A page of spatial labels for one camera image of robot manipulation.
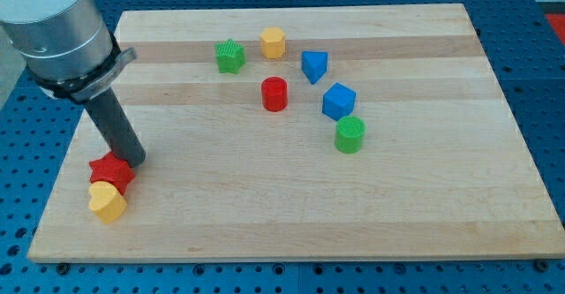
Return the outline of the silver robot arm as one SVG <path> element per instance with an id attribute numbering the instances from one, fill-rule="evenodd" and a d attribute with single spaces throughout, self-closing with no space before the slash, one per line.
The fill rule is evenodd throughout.
<path id="1" fill-rule="evenodd" d="M 94 0 L 1 0 L 1 27 L 56 98 L 89 102 L 136 58 L 134 49 L 120 49 Z"/>

